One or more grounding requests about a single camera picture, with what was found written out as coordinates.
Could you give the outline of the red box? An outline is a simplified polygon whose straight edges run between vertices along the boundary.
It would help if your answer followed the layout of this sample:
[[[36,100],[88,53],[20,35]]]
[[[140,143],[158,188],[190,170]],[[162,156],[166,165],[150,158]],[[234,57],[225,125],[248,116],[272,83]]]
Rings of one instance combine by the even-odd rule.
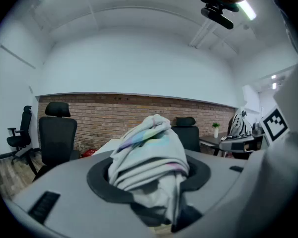
[[[81,154],[82,158],[90,157],[97,152],[97,149],[88,149],[84,153]]]

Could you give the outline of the black white striped bag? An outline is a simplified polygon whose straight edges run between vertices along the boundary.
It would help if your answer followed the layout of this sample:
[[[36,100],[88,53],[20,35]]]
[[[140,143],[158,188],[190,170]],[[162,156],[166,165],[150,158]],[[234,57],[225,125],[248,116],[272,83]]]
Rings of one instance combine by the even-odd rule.
[[[252,134],[252,127],[246,119],[247,112],[242,111],[232,118],[232,123],[228,135],[232,138],[250,136]]]

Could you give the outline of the white umbrella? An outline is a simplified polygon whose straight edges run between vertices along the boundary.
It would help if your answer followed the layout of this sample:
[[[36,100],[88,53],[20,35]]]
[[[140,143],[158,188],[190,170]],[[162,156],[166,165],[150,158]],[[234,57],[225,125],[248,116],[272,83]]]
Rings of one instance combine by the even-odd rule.
[[[134,201],[164,221],[176,223],[180,184],[189,175],[189,164],[170,121],[155,114],[121,137],[111,154],[108,182],[132,194]]]

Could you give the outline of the white ceiling pipes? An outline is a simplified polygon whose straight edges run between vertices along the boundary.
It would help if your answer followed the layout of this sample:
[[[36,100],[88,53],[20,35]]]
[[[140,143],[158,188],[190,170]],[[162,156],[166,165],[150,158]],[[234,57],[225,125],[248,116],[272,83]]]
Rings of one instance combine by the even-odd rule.
[[[202,33],[204,33],[205,30],[207,30],[207,28],[211,25],[211,23],[212,22],[210,19],[206,19],[202,23],[201,27],[198,29],[198,31],[196,32],[192,40],[189,42],[188,46],[193,47],[194,44],[197,42],[198,38],[202,35]]]

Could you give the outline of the dark desk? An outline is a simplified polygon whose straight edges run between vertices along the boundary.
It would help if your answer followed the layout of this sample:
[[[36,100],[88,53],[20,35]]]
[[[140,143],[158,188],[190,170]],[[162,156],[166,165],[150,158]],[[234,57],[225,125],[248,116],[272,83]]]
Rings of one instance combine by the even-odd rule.
[[[226,157],[227,152],[219,149],[219,143],[225,140],[232,139],[232,136],[227,136],[225,132],[220,133],[217,138],[213,135],[203,136],[200,140],[200,150],[204,154],[209,154],[218,157]]]

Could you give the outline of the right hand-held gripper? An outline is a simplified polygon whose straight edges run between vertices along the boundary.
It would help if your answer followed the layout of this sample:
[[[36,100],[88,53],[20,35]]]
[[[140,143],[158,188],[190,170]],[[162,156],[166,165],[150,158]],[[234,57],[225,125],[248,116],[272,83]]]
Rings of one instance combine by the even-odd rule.
[[[267,146],[272,146],[274,143],[280,141],[289,132],[288,123],[280,108],[272,108],[260,119],[259,124],[263,130],[263,137],[266,140]],[[246,152],[245,144],[253,140],[253,136],[228,139],[221,141],[219,143],[219,148],[222,151],[244,153]]]

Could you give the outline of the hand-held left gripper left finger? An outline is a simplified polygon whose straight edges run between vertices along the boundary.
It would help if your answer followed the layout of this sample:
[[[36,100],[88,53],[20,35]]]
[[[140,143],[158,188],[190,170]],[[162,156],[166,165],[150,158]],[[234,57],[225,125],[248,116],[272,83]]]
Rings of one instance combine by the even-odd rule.
[[[108,203],[90,189],[88,171],[110,154],[107,151],[53,168],[14,197],[13,216],[40,238],[154,238],[129,205]],[[59,198],[40,224],[29,211],[46,191]]]

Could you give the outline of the white table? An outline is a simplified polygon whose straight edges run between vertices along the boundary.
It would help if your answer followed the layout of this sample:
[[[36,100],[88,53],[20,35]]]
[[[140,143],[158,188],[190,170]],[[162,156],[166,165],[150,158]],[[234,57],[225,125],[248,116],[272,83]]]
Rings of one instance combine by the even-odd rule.
[[[94,156],[107,151],[114,151],[120,145],[120,141],[121,141],[120,139],[111,139],[92,155]]]

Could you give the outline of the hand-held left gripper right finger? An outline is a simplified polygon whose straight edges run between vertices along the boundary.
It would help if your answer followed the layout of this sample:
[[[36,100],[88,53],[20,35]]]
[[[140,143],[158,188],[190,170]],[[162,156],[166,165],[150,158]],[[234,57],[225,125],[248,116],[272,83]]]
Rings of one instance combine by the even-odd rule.
[[[245,160],[216,157],[185,150],[189,176],[180,184],[180,208],[172,232],[192,225],[219,205],[236,183]]]

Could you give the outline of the black mesh office chair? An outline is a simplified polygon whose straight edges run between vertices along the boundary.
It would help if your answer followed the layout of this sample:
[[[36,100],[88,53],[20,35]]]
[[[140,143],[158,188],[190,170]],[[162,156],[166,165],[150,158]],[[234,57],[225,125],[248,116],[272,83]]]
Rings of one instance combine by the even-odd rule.
[[[80,158],[80,152],[74,149],[77,121],[71,118],[68,103],[50,102],[38,126],[44,166],[34,179],[60,164]]]
[[[31,106],[25,106],[23,108],[22,119],[20,129],[17,130],[15,127],[10,127],[8,130],[12,132],[12,136],[8,137],[7,143],[11,147],[16,148],[16,153],[13,154],[11,164],[14,164],[14,160],[20,158],[25,154],[30,148],[31,137],[29,134],[29,127],[31,123],[32,112]]]
[[[199,129],[193,117],[176,118],[172,130],[178,135],[184,149],[201,152]]]

